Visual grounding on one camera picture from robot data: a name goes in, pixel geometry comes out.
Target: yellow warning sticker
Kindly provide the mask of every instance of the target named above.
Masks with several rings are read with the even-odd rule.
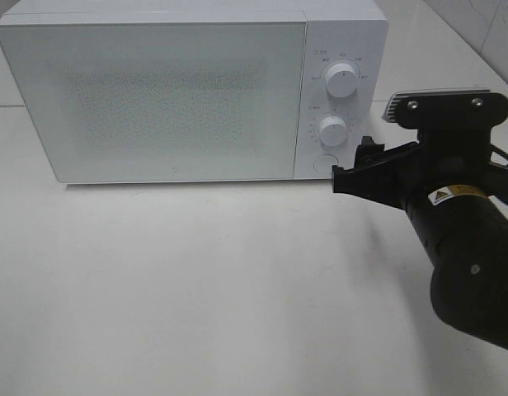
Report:
[[[456,196],[481,196],[487,198],[487,196],[479,188],[474,186],[468,186],[466,184],[454,184],[452,186],[445,186],[438,188],[428,194],[428,199],[433,206],[445,202],[446,200],[455,198]]]

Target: microwave oven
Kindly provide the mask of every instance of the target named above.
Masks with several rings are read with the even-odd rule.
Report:
[[[21,0],[0,45],[59,182],[322,179],[387,29],[372,0]]]

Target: screw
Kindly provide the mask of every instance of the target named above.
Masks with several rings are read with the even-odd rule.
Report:
[[[479,271],[481,271],[481,270],[482,270],[482,268],[478,264],[474,264],[473,266],[470,267],[470,273],[472,275],[479,274]]]
[[[472,105],[472,107],[479,109],[481,106],[483,106],[483,99],[480,99],[479,97],[474,97],[470,102],[470,104]]]
[[[418,101],[409,101],[408,102],[408,110],[409,111],[417,110],[417,107],[419,107],[419,102]]]

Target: power level knob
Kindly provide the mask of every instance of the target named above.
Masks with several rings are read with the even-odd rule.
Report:
[[[340,62],[330,66],[325,74],[327,91],[333,97],[348,97],[352,94],[359,81],[355,67],[348,62]]]
[[[334,147],[344,143],[347,139],[346,122],[336,115],[330,115],[320,121],[318,138],[326,146]]]

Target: microwave door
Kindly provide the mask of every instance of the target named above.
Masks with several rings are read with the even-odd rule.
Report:
[[[0,30],[67,183],[290,179],[304,22]]]

